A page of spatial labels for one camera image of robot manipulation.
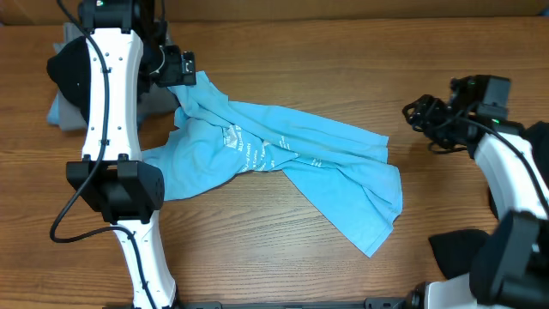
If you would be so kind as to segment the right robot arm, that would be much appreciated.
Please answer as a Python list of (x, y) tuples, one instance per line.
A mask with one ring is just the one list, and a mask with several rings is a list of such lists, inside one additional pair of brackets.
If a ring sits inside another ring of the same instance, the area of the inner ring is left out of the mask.
[(486, 178), (498, 226), (478, 241), (473, 230), (431, 237), (446, 279), (418, 285), (400, 308), (548, 306), (547, 155), (508, 119), (510, 85), (501, 76), (454, 78), (448, 101), (424, 94), (402, 109), (431, 152), (468, 152)]

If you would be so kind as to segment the black t-shirt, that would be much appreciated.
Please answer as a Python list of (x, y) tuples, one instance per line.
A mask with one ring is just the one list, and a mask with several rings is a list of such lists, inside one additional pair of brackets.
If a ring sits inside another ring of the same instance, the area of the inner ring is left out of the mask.
[[(533, 146), (534, 162), (548, 185), (548, 123), (538, 122), (523, 137)], [(468, 273), (478, 251), (490, 235), (479, 229), (462, 229), (429, 237), (433, 256), (443, 276), (449, 280)]]

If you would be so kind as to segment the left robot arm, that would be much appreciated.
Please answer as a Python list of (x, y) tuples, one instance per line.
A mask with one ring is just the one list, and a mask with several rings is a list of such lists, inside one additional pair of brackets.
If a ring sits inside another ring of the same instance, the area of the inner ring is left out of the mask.
[(196, 85), (195, 55), (167, 44), (152, 1), (84, 1), (73, 23), (85, 37), (91, 80), (81, 159), (66, 166), (75, 188), (68, 204), (82, 198), (107, 225), (68, 241), (113, 232), (132, 281), (130, 307), (180, 308), (160, 237), (165, 183), (142, 158), (137, 101), (140, 88)]

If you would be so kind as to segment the light blue printed t-shirt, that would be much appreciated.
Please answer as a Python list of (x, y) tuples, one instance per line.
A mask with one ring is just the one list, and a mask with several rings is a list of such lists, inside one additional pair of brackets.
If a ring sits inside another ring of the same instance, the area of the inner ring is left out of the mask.
[(248, 172), (282, 171), (353, 245), (372, 257), (403, 209), (389, 139), (283, 106), (231, 100), (200, 71), (174, 86), (176, 129), (143, 159), (164, 176), (167, 201), (191, 198)]

